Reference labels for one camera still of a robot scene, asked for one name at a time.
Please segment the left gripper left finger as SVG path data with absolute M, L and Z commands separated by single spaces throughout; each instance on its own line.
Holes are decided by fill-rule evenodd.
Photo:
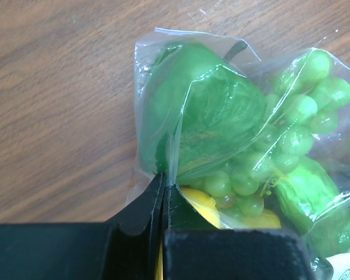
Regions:
M 165 184 L 105 222 L 0 224 L 0 279 L 155 279 Z

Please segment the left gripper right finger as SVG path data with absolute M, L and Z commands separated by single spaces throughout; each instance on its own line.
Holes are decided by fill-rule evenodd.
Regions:
M 177 185 L 164 191 L 165 279 L 314 279 L 296 235 L 281 229 L 217 229 Z

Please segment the yellow fake bell pepper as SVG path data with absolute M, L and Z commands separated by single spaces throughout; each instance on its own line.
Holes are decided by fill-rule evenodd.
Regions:
M 248 217 L 240 220 L 228 218 L 222 222 L 224 214 L 220 213 L 216 207 L 215 200 L 207 193 L 192 188 L 180 188 L 182 196 L 189 202 L 193 208 L 205 218 L 211 225 L 217 229 L 280 229 L 281 223 L 279 218 L 272 211 L 263 210 L 261 215 Z M 155 273 L 155 279 L 165 279 L 163 276 L 163 228 L 160 238 L 159 260 Z

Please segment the light green fake cucumber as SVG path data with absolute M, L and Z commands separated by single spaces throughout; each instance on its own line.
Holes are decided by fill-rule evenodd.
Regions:
M 283 214 L 322 257 L 350 249 L 350 198 L 317 161 L 302 157 L 289 173 L 275 168 L 274 193 Z

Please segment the clear zip top bag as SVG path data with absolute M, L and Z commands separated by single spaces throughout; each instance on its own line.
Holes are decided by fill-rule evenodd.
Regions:
M 137 161 L 223 229 L 299 234 L 316 279 L 350 279 L 350 67 L 312 47 L 156 29 L 136 42 Z

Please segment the green fake vegetable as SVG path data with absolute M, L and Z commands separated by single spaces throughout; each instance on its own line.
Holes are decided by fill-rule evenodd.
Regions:
M 248 145 L 263 124 L 263 92 L 199 42 L 160 51 L 143 89 L 138 157 L 169 179 L 209 173 Z

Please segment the green fake grapes bunch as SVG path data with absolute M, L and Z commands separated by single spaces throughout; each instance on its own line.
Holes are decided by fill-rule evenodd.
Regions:
M 311 158 L 321 137 L 339 127 L 340 110 L 350 103 L 350 84 L 334 75 L 336 64 L 318 48 L 294 59 L 266 96 L 263 124 L 253 143 L 191 186 L 212 197 L 217 208 L 233 208 L 244 216 L 262 213 L 264 197 L 274 193 L 274 169 L 291 172 L 302 157 Z

